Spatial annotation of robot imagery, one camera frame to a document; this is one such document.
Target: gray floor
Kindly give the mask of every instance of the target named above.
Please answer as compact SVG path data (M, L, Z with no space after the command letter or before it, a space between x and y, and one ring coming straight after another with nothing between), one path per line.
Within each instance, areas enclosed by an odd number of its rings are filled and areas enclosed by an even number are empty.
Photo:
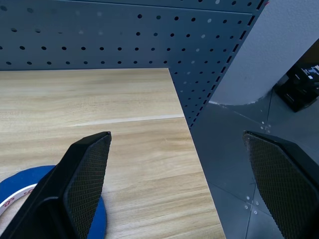
M244 130L297 143L319 163L319 102L294 113L270 92L245 106L209 103L191 133L227 239L282 239L256 187Z

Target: metal panel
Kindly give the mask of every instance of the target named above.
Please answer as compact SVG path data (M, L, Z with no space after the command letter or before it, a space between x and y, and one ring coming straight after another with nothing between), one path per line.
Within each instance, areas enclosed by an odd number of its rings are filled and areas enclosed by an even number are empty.
M227 239L245 239L252 205L208 183Z
M252 207L246 239L284 239L274 219Z
M270 99L271 92L251 104L237 106L225 105L225 107L228 108L230 111L238 113L257 123L263 124L265 129L268 119Z
M251 202L255 181L243 131L264 132L258 124L223 106L208 104L191 133L208 182Z
M128 3L149 6L170 6L203 10L247 12L259 14L266 0L88 0L93 2Z
M258 208L259 210L263 211L264 213L271 216L263 198L260 195L260 192L256 186L255 193L254 193L254 200L253 200L254 207Z
M249 1L171 2L174 7L138 5L146 0L3 0L0 70L168 67L191 127L262 7L256 10L258 1L250 7ZM223 11L188 8L198 4ZM254 13L234 12L247 9Z
M266 133L299 145L319 164L319 101L297 113L273 92Z

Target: pegboard hole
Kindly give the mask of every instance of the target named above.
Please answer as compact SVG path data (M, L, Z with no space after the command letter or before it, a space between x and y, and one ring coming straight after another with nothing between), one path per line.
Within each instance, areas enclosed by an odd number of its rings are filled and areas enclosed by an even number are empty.
M256 8L256 10L259 10L263 3L264 3L264 0L261 0L260 3L258 4L258 7Z
M232 56L229 56L229 58L227 59L226 63L229 63L231 58L232 58Z
M247 32L247 31L243 31L243 34L241 34L241 36L240 36L239 40L242 40L242 39L244 38L244 36L245 36L246 32Z
M251 19L249 20L249 23L247 24L247 26L250 26L254 19L255 19L255 16L252 16Z
M7 11L8 9L6 8L6 6L0 6L0 9L2 10L2 11Z
M235 52L237 50L238 46L239 46L239 44L236 44L236 46L233 49L233 52Z

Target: white tape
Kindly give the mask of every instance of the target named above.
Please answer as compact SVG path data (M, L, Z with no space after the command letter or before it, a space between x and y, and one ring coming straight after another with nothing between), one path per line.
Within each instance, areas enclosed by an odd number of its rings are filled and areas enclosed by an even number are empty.
M23 197L24 195L30 194L36 185L37 184L32 184L32 185L26 186L26 187L16 191L15 193L13 193L9 197L7 197L2 203L0 203L0 216L16 200Z

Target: blue tape roll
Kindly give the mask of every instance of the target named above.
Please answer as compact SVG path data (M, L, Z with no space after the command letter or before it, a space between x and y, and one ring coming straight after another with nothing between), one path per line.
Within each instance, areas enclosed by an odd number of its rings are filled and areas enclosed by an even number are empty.
M26 169L0 182L0 203L20 189L38 183L53 167L49 165ZM103 239L105 230L106 210L100 197L87 239Z

